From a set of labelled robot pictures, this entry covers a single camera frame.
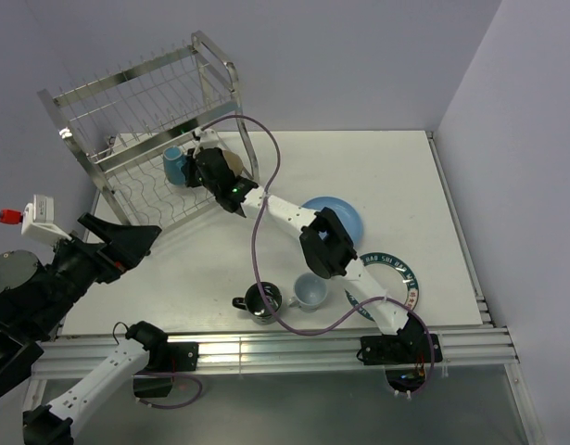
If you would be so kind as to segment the black bowl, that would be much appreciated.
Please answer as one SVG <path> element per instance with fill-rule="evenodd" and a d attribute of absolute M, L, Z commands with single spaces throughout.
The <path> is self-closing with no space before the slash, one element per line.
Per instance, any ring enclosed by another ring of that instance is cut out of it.
<path fill-rule="evenodd" d="M 234 176 L 241 176 L 244 170 L 244 164 L 241 158 L 230 150 L 223 150 L 222 155 Z"/>

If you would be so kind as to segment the white mug blue handle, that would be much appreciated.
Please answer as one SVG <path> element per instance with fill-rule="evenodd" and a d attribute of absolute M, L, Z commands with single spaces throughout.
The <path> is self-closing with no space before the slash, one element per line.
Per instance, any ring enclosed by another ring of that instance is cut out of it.
<path fill-rule="evenodd" d="M 185 185 L 187 181 L 188 161 L 184 152 L 178 146 L 167 147 L 162 154 L 163 170 L 166 179 L 173 185 Z"/>

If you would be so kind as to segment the light blue plate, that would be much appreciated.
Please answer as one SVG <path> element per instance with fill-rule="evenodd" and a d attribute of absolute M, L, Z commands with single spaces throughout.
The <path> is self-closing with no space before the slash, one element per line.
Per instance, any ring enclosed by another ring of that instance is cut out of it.
<path fill-rule="evenodd" d="M 333 210 L 350 236 L 354 248 L 359 249 L 364 235 L 363 222 L 360 214 L 347 201 L 339 197 L 314 197 L 302 207 L 309 210 Z"/>

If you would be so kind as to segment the black mug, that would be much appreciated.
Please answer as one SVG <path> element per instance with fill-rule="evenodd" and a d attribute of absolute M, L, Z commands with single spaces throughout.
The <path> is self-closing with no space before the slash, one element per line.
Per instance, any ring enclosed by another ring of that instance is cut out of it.
<path fill-rule="evenodd" d="M 262 281 L 261 286 L 272 310 L 279 312 L 283 303 L 280 289 L 271 282 Z M 257 284 L 250 286 L 243 297 L 233 298 L 232 306 L 238 310 L 247 312 L 251 319 L 257 324 L 271 324 L 275 321 L 274 316 L 260 294 L 260 289 Z"/>

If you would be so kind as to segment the light grey cup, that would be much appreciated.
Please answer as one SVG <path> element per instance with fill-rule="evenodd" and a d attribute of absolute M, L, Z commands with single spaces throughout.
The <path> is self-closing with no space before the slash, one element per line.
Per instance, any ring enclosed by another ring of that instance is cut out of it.
<path fill-rule="evenodd" d="M 300 275 L 293 285 L 293 295 L 288 306 L 304 312 L 315 312 L 325 302 L 328 286 L 324 279 L 314 273 Z"/>

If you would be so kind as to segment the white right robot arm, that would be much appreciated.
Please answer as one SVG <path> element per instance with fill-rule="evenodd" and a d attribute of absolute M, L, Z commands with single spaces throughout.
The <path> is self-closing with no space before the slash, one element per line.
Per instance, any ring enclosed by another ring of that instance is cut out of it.
<path fill-rule="evenodd" d="M 380 332 L 363 345 L 367 354 L 363 362 L 440 362 L 439 346 L 428 326 L 411 306 L 393 299 L 370 275 L 334 210 L 310 210 L 271 194 L 268 186 L 244 176 L 235 153 L 218 147 L 189 150 L 183 171 L 187 186 L 204 187 L 223 210 L 253 220 L 253 242 L 258 240 L 263 218 L 269 217 L 298 241 L 312 273 L 342 281 L 357 302 L 342 318 L 365 309 Z"/>

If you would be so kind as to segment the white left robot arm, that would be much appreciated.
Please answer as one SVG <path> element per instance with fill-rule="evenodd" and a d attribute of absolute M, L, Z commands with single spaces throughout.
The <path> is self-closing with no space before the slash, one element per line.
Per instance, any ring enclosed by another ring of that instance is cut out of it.
<path fill-rule="evenodd" d="M 110 340 L 62 340 L 55 332 L 75 304 L 96 284 L 110 284 L 135 269 L 161 230 L 122 225 L 85 213 L 87 242 L 60 229 L 35 207 L 4 210 L 0 221 L 17 224 L 49 245 L 45 264 L 30 251 L 0 254 L 0 444 L 72 444 L 108 398 L 132 385 L 135 399 L 169 410 L 174 386 L 194 386 L 198 346 L 175 343 L 160 328 L 140 321 L 117 323 Z"/>

